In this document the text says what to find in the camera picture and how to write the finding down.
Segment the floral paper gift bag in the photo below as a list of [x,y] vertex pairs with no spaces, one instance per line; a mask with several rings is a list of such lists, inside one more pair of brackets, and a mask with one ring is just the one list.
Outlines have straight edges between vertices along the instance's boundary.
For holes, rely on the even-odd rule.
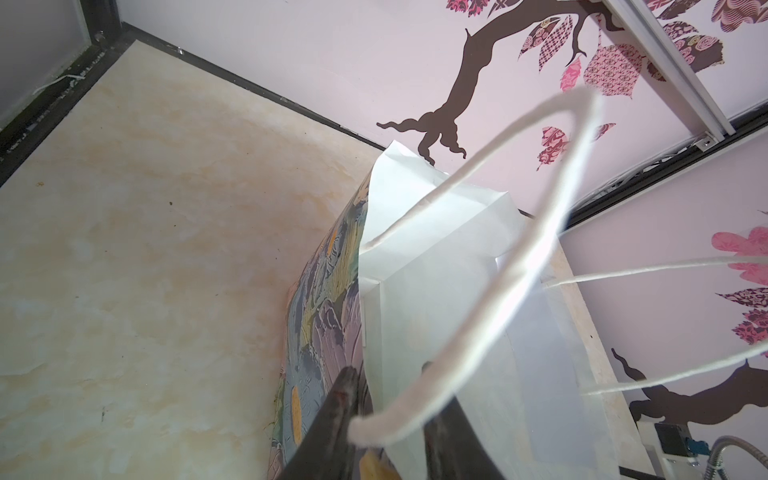
[[[605,399],[550,267],[602,117],[589,87],[521,116],[446,174],[381,154],[307,262],[287,310],[268,477],[307,436],[339,372],[359,373],[351,479],[428,479],[423,426],[456,397],[505,479],[616,479]],[[574,135],[538,213],[471,176],[550,116]]]

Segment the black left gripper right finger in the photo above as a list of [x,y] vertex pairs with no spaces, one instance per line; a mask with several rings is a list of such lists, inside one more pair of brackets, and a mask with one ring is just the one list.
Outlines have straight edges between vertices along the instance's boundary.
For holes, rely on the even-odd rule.
[[505,479],[456,397],[423,426],[423,435],[428,479]]

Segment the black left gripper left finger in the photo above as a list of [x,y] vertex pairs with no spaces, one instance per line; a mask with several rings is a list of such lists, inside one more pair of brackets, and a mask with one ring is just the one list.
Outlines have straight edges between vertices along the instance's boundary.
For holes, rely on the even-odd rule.
[[350,421],[358,413],[359,373],[344,367],[338,374],[297,452],[278,479],[349,480],[356,448],[347,440]]

